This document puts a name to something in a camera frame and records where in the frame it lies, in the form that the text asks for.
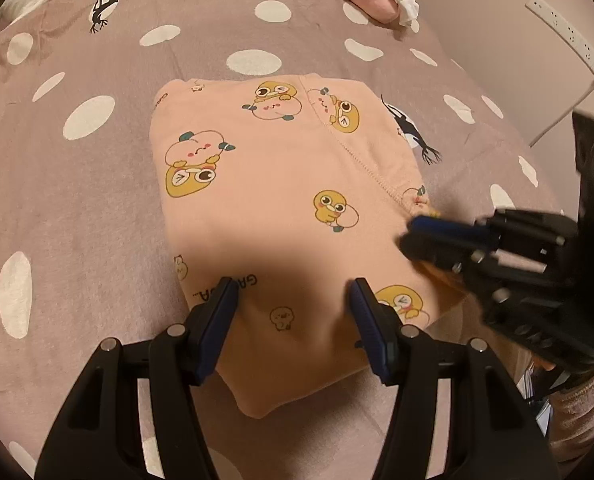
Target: bed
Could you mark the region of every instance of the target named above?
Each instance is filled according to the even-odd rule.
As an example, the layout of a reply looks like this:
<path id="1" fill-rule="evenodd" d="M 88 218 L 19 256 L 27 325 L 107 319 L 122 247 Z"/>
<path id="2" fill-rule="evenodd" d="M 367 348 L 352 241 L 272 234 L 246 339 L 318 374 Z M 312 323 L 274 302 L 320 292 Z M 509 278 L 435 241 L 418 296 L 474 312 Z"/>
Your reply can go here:
<path id="1" fill-rule="evenodd" d="M 423 18 L 384 26 L 346 0 L 47 0 L 0 31 L 0 438 L 27 471 L 100 340 L 151 338 L 187 314 L 152 169 L 155 92 L 175 78 L 289 73 L 380 95 L 443 216 L 560 211 L 519 132 Z M 515 380 L 528 363 L 480 325 L 471 298 L 429 332 L 485 338 Z M 359 480 L 395 392 L 365 370 L 260 420 L 216 374 L 193 396 L 223 480 Z M 161 475 L 146 384 L 141 400 Z M 440 412 L 429 475 L 446 428 Z"/>

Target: black animal print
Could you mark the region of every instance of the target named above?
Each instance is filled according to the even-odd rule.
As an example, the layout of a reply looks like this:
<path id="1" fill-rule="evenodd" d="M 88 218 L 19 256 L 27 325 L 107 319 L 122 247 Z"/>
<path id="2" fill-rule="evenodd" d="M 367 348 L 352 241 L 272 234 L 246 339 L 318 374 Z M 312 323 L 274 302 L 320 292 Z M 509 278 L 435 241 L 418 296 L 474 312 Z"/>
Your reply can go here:
<path id="1" fill-rule="evenodd" d="M 118 4 L 119 0 L 108 0 L 106 3 L 103 3 L 102 0 L 98 0 L 93 7 L 93 15 L 92 15 L 92 22 L 93 26 L 90 27 L 89 34 L 99 32 L 104 25 L 108 23 L 108 20 L 103 20 L 101 17 L 101 13 L 104 12 L 108 7 L 113 4 Z"/>
<path id="2" fill-rule="evenodd" d="M 381 97 L 381 102 L 388 108 L 388 111 L 397 122 L 397 126 L 399 127 L 402 136 L 404 134 L 409 134 L 417 141 L 417 144 L 419 144 L 419 147 L 421 148 L 421 158 L 424 159 L 426 164 L 436 164 L 442 161 L 442 154 L 426 144 L 424 137 L 421 136 L 415 125 L 408 120 L 408 117 L 404 112 L 399 108 L 384 102 L 383 96 Z"/>

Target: white power strip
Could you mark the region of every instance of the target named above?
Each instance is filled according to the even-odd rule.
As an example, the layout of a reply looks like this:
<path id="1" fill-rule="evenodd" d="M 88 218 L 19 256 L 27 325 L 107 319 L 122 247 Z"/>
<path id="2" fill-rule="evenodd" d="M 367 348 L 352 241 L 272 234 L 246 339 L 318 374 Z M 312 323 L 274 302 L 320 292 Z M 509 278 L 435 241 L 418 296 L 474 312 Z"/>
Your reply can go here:
<path id="1" fill-rule="evenodd" d="M 528 0 L 526 7 L 537 14 L 572 48 L 594 74 L 594 48 L 576 27 L 544 0 Z"/>

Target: power cord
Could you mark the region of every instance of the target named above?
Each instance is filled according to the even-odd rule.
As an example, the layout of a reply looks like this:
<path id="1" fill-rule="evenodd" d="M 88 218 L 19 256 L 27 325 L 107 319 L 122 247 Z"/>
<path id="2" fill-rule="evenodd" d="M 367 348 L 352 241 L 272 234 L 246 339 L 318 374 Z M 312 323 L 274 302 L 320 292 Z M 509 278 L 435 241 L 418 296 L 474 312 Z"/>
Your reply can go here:
<path id="1" fill-rule="evenodd" d="M 554 123 L 552 123 L 549 127 L 547 127 L 545 130 L 543 130 L 541 132 L 541 134 L 539 134 L 537 137 L 535 137 L 532 140 L 532 142 L 529 144 L 529 146 L 532 148 L 535 144 L 537 144 L 537 142 L 539 141 L 539 139 L 541 139 L 541 137 L 543 137 L 544 135 L 546 135 L 549 131 L 552 130 L 552 128 L 554 128 L 555 126 L 557 126 L 561 121 L 563 121 L 566 117 L 568 117 L 568 114 L 571 113 L 575 108 L 577 108 L 584 100 L 586 100 L 586 98 L 592 92 L 594 92 L 594 81 L 592 82 L 592 84 L 590 85 L 590 88 L 586 91 L 586 93 L 580 97 L 579 101 L 577 101 L 570 108 L 568 108 L 568 110 L 566 110 L 561 115 L 561 117 L 559 117 Z"/>

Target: garment sleeve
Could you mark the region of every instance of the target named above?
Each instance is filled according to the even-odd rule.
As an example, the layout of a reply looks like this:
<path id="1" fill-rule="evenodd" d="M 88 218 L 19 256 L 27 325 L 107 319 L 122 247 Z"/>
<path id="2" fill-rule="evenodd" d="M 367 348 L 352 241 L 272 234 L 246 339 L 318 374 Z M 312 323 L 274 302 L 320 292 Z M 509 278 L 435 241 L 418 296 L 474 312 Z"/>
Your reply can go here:
<path id="1" fill-rule="evenodd" d="M 594 377 L 573 390 L 551 395 L 549 400 L 553 410 L 550 448 L 565 477 L 594 443 Z"/>

